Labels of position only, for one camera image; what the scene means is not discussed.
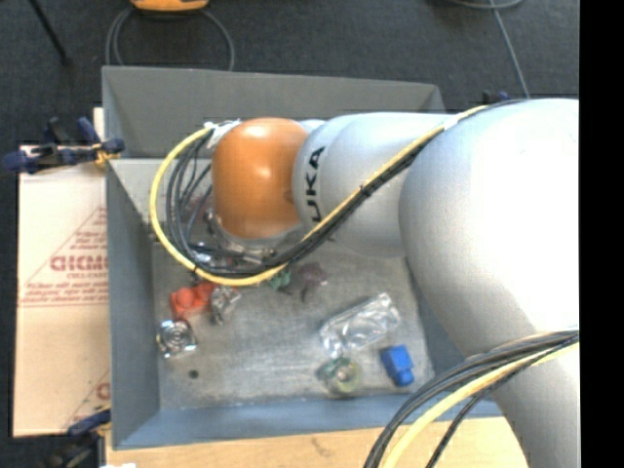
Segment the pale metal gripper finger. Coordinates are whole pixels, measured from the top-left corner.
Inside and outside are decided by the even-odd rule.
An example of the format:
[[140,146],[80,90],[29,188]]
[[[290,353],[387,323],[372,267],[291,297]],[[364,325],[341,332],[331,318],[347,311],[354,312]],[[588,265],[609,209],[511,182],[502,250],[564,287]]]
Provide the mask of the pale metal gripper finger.
[[238,290],[228,286],[218,286],[211,294],[211,321],[215,325],[227,323],[237,306],[241,294]]

